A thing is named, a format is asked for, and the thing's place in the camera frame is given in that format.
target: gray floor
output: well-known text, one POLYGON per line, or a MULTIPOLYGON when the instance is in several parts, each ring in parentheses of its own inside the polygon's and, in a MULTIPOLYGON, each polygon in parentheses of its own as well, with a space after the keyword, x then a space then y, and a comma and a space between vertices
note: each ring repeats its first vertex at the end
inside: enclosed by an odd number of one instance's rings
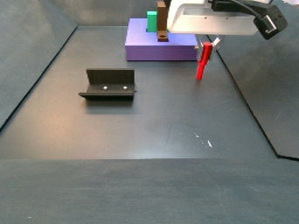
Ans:
POLYGON ((275 158, 218 57, 127 62, 126 27, 81 27, 0 133, 2 158, 275 158), (87 68, 135 69, 130 102, 87 102, 87 68))
POLYGON ((2 223, 297 224, 299 164, 3 160, 2 223))

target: metal bracket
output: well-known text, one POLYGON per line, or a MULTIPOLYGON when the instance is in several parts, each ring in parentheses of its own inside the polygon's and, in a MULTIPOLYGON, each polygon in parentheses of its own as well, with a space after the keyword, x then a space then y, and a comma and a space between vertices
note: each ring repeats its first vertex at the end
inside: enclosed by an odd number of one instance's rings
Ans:
POLYGON ((123 69, 87 69, 89 90, 79 95, 87 99, 131 98, 135 97, 135 70, 123 69))

